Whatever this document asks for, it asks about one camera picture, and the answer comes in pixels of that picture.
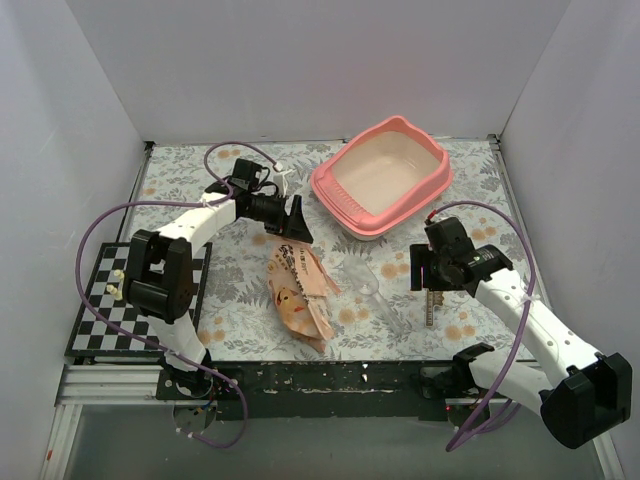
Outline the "peach cat litter bag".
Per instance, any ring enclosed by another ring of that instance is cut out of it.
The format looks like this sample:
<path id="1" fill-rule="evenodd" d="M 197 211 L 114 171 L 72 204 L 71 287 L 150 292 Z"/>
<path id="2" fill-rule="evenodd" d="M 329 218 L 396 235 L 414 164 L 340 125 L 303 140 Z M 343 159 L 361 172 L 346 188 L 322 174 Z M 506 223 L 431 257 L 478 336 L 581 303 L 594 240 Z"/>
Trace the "peach cat litter bag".
<path id="1" fill-rule="evenodd" d="M 323 354 L 335 335 L 330 298 L 341 290 L 311 246 L 277 242 L 267 262 L 267 286 L 284 326 Z"/>

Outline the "clear plastic litter scoop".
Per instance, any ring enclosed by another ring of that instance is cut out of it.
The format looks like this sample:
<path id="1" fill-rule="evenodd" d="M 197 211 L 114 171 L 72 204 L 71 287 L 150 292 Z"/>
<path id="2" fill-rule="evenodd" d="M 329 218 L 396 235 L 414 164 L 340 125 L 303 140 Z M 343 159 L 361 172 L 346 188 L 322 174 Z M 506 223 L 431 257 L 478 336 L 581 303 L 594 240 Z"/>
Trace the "clear plastic litter scoop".
<path id="1" fill-rule="evenodd" d="M 367 263 L 361 257 L 347 255 L 342 262 L 342 268 L 354 288 L 360 294 L 370 297 L 377 304 L 392 330 L 401 333 L 404 329 L 403 324 L 387 300 L 381 295 L 379 280 Z"/>

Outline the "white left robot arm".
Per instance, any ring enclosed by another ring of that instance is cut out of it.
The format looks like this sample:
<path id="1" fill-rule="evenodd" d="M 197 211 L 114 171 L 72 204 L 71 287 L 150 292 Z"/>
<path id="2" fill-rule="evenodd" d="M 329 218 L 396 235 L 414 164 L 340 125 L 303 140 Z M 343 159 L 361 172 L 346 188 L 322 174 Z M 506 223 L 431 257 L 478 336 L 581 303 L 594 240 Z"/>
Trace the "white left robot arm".
<path id="1" fill-rule="evenodd" d="M 211 373 L 200 367 L 207 351 L 189 314 L 196 295 L 193 257 L 240 218 L 262 223 L 272 235 L 313 242 L 299 195 L 287 200 L 253 193 L 205 193 L 177 219 L 155 231 L 141 229 L 130 241 L 123 297 L 149 322 L 168 365 L 182 371 L 178 387 L 193 400 L 205 398 L 213 386 Z"/>

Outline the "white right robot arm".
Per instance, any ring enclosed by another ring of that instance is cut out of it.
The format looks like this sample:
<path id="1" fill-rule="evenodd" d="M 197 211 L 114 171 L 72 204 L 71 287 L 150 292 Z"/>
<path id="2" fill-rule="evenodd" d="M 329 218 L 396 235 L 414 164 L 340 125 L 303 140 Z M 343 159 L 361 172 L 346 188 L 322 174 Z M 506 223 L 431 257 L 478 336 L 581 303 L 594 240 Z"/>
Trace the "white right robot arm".
<path id="1" fill-rule="evenodd" d="M 456 217 L 425 221 L 426 244 L 410 246 L 410 288 L 427 293 L 460 291 L 491 310 L 515 334 L 512 349 L 524 345 L 541 371 L 515 364 L 486 343 L 454 355 L 451 367 L 425 377 L 427 392 L 475 397 L 485 404 L 496 393 L 518 407 L 539 414 L 552 436 L 575 449 L 629 419 L 632 367 L 619 353 L 602 354 L 579 338 L 533 295 L 535 271 L 526 284 L 513 263 L 493 245 L 475 247 Z M 335 332 L 330 324 L 329 292 L 340 290 L 322 263 L 303 243 L 280 243 L 267 262 L 267 286 L 286 330 L 324 353 Z M 471 420 L 447 445 L 452 451 L 472 435 L 498 428 L 489 418 L 477 427 Z"/>

